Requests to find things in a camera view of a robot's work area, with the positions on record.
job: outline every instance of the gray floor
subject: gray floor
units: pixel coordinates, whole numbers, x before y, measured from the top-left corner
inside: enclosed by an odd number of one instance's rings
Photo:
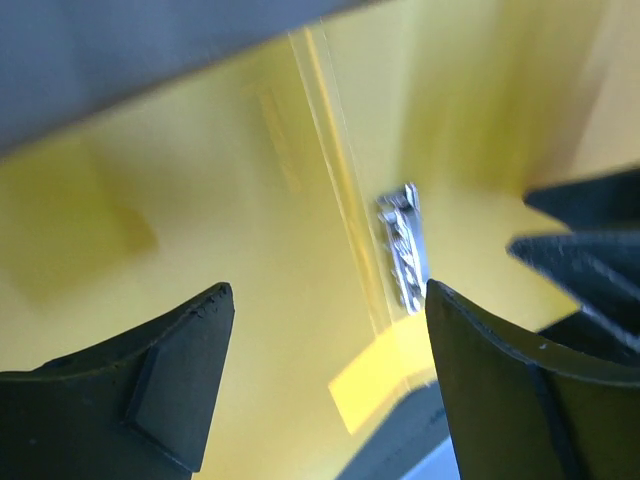
[[[460,480],[451,437],[426,456],[402,480]]]

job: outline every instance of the yellow surface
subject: yellow surface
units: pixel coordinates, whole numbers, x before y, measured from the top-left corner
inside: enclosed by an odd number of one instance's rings
[[[599,83],[588,96],[592,110],[583,115],[580,141],[543,172],[546,181],[599,175],[638,166],[640,135],[640,55],[637,54],[640,1],[616,2],[591,67]]]
[[[435,277],[536,329],[571,303],[504,253],[603,3],[397,1],[281,38],[0,167],[0,369],[218,281],[236,320],[201,479],[330,479],[433,378],[374,199],[422,197]]]
[[[425,327],[422,315],[395,322],[331,381],[329,390],[350,433],[386,406],[390,393],[435,379]]]

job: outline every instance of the metal clip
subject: metal clip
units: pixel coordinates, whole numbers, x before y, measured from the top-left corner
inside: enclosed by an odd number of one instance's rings
[[[429,277],[418,191],[414,184],[407,183],[393,193],[382,195],[377,203],[378,216],[387,231],[400,301],[409,315],[414,315],[424,306]]]

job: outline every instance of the yellow wall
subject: yellow wall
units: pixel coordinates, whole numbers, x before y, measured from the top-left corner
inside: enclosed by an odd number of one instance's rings
[[[543,172],[545,180],[598,175],[610,169],[638,164],[640,136],[640,55],[638,28],[640,2],[617,2],[606,31],[593,54],[597,75],[590,109],[582,115],[582,129],[572,155]]]
[[[236,320],[196,478],[332,478],[433,377],[373,221],[375,197],[408,180],[434,276],[528,328],[568,311],[504,246],[553,225],[519,195],[601,2],[461,5],[334,19],[13,155],[0,167],[0,369],[230,281]]]

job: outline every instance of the metal bracket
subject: metal bracket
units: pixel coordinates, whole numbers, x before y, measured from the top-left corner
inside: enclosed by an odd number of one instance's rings
[[[407,183],[379,197],[378,206],[387,231],[392,273],[400,287],[400,301],[409,315],[414,315],[424,306],[429,278],[418,190]]]

